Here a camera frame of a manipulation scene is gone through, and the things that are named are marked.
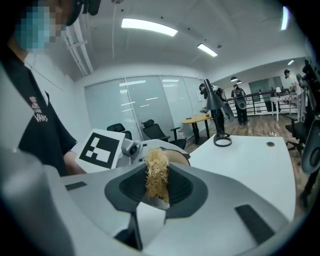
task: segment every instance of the desk lamp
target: desk lamp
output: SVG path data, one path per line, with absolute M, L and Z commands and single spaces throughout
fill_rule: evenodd
M 225 103 L 214 92 L 214 89 L 210 85 L 210 81 L 208 79 L 204 80 L 204 85 L 206 87 L 206 91 L 208 92 L 208 97 L 206 99 L 206 110 L 214 111 L 214 110 L 223 109 L 225 107 Z M 216 128 L 216 134 L 213 138 L 214 145 L 216 145 L 217 147 L 227 147 L 227 146 L 231 145 L 232 140 L 230 138 L 230 135 L 226 134 L 225 132 L 220 133 L 218 131 L 219 126 L 217 125 L 217 119 L 214 116 L 212 116 L 212 119 L 214 121 L 215 128 Z M 226 140 L 226 141 L 229 141 L 229 143 L 218 144 L 217 141 L 220 141 L 220 140 Z
M 278 96 L 280 98 L 281 88 L 280 87 L 276 87 L 275 88 L 275 92 L 278 94 Z

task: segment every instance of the yellow table top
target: yellow table top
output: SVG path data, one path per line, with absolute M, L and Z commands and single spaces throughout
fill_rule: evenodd
M 183 120 L 181 123 L 183 123 L 183 124 L 192 124 L 192 123 L 197 123 L 197 122 L 201 122 L 201 121 L 204 121 L 204 120 L 208 120 L 210 118 L 211 118 L 211 115 L 209 115 L 209 116 L 199 115 L 199 116 L 192 117 L 191 119 Z

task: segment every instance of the blue face mask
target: blue face mask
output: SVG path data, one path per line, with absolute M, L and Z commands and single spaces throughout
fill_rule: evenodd
M 54 35 L 55 21 L 50 18 L 49 8 L 41 0 L 37 2 L 37 6 L 26 8 L 14 31 L 16 42 L 27 52 L 44 50 Z

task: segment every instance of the person's neck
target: person's neck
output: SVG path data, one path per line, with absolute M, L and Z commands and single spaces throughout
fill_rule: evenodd
M 28 52 L 20 48 L 13 36 L 10 37 L 7 45 L 22 62 L 25 61 Z

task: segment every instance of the white table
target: white table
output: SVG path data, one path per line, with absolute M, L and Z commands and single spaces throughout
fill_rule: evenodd
M 279 122 L 279 109 L 280 109 L 279 102 L 289 101 L 289 114 L 291 115 L 291 101 L 296 100 L 296 99 L 298 99 L 298 95 L 296 95 L 296 94 L 289 94 L 289 95 L 279 96 L 279 97 L 270 97 L 272 115 L 274 115 L 274 105 L 273 105 L 273 103 L 275 104 L 276 121 L 277 122 Z
M 241 182 L 292 221 L 296 186 L 284 139 L 235 135 L 231 138 L 230 146 L 217 147 L 211 137 L 190 154 L 191 166 Z

